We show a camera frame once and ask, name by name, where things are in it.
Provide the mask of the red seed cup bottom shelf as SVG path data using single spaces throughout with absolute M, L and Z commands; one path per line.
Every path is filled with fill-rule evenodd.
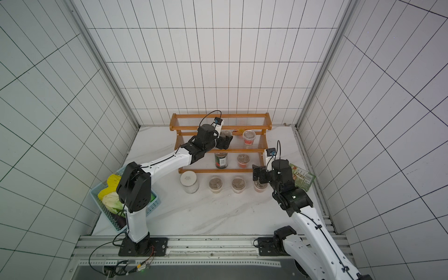
M 238 166 L 241 169 L 246 169 L 250 162 L 250 156 L 248 154 L 239 154 L 237 157 Z

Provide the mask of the yellow seed cup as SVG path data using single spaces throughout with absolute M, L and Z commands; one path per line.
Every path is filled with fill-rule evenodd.
M 218 194 L 222 191 L 223 188 L 223 181 L 220 177 L 214 176 L 209 180 L 209 189 L 215 193 Z

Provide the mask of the green seed cup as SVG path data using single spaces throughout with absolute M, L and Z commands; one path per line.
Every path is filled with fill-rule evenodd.
M 220 137 L 222 137 L 222 138 L 232 137 L 232 136 L 233 136 L 233 133 L 230 130 L 222 130 L 220 132 Z

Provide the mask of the tall white-lid seed jar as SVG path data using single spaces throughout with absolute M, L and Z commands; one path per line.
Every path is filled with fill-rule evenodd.
M 188 194 L 194 194 L 199 189 L 198 177 L 193 171 L 186 171 L 180 176 L 180 183 Z

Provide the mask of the red seed cup top shelf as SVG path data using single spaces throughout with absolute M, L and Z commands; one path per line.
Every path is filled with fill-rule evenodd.
M 246 188 L 246 181 L 245 179 L 241 178 L 241 177 L 235 177 L 232 180 L 232 190 L 237 193 L 240 194 L 242 193 Z

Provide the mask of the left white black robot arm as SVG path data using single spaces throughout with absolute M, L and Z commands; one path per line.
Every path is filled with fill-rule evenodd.
M 173 153 L 158 160 L 129 163 L 121 176 L 116 193 L 124 204 L 127 232 L 119 251 L 120 256 L 145 256 L 151 253 L 147 227 L 147 205 L 152 197 L 152 185 L 170 172 L 191 165 L 214 148 L 226 150 L 231 136 L 220 136 L 223 119 L 216 117 L 212 124 L 201 124 L 197 134 Z

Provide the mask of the red seed cup shelf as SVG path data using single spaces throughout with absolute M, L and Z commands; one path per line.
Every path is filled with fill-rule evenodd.
M 248 154 L 239 154 L 237 157 L 238 166 L 241 169 L 246 169 L 250 162 L 250 156 Z
M 246 188 L 246 181 L 245 179 L 241 178 L 241 177 L 235 177 L 232 180 L 232 190 L 237 193 L 240 194 L 242 193 Z

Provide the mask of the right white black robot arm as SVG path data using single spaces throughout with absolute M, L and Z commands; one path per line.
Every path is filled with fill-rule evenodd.
M 268 183 L 273 199 L 299 227 L 311 247 L 305 245 L 293 227 L 274 232 L 272 245 L 280 254 L 294 258 L 300 272 L 313 280 L 370 280 L 346 258 L 322 223 L 307 193 L 295 186 L 292 169 L 286 159 L 275 159 L 267 166 L 253 166 L 253 180 Z

